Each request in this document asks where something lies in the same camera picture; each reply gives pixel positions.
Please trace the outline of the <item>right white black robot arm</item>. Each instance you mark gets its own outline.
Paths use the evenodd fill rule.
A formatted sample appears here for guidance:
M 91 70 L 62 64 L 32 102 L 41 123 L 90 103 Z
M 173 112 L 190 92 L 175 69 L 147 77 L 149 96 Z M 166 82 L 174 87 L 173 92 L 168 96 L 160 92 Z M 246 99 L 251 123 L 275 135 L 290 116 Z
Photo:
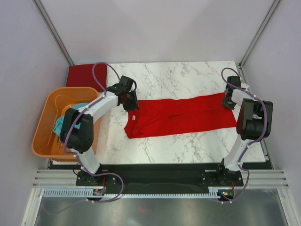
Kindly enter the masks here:
M 236 125 L 237 139 L 215 174 L 216 182 L 223 186 L 232 180 L 232 174 L 242 169 L 250 145 L 270 135 L 273 115 L 273 103 L 259 100 L 241 88 L 238 76 L 228 77 L 226 84 L 222 105 L 231 110 L 238 105 L 240 111 Z

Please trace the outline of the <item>bright red t shirt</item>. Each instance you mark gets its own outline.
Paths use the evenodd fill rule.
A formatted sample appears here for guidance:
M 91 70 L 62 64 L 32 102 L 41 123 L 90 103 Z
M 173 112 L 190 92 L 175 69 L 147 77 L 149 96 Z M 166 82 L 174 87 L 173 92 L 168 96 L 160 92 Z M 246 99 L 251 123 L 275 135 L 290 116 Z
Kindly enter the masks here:
M 128 112 L 124 127 L 129 139 L 160 137 L 234 128 L 231 110 L 222 105 L 223 93 L 189 99 L 140 100 L 139 110 Z

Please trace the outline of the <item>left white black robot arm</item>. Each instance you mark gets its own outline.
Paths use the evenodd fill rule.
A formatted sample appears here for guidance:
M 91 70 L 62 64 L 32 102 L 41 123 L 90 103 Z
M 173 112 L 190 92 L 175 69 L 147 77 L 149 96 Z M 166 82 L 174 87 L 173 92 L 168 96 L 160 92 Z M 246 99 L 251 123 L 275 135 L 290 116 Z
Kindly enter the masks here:
M 93 185 L 99 185 L 103 181 L 103 173 L 98 171 L 101 164 L 92 148 L 94 124 L 105 113 L 119 105 L 127 112 L 138 110 L 136 89 L 135 80 L 121 76 L 119 82 L 107 87 L 101 96 L 79 109 L 68 109 L 64 115 L 60 132 L 63 149 L 70 149 L 82 170 L 87 172 L 87 180 Z

